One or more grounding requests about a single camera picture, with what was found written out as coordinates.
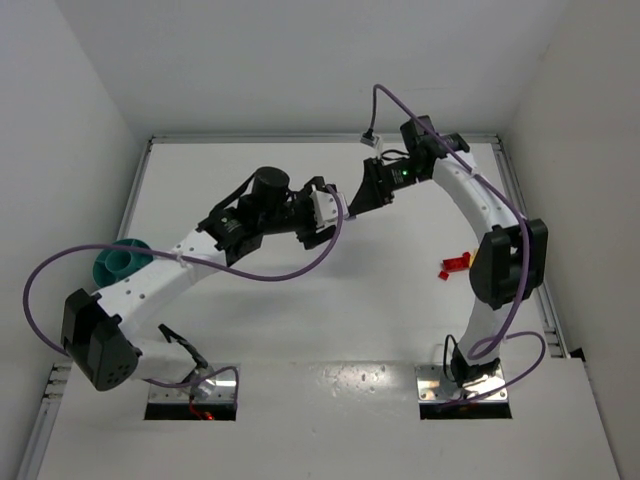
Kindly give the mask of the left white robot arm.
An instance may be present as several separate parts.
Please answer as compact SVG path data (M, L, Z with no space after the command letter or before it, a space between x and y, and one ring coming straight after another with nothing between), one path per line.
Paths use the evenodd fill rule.
M168 388L196 381L207 361L162 325L162 340L139 338L143 325L206 277L233 272L267 235L293 233L307 249L333 247L349 216L344 197L320 177L301 190L275 167L260 167L168 252L116 283L83 289L64 305L62 345L98 391L140 379Z

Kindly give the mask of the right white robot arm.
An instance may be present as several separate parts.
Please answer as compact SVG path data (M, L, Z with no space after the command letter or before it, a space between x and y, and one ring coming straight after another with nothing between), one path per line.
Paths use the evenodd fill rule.
M405 122L400 132L404 156L363 162L363 179L348 211L357 216L390 204L396 191L434 181L459 208L479 242L470 266L475 301L467 328L447 368L458 387L495 372L499 345L521 303L543 281L548 228L527 220L479 171L470 146L454 133L428 133L427 116Z

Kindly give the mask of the red lego brick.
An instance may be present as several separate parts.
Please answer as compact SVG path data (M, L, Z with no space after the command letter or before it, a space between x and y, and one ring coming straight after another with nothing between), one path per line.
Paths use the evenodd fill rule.
M443 259L442 270L446 273L468 270L472 266L474 259L475 255L470 252L464 252L459 257Z

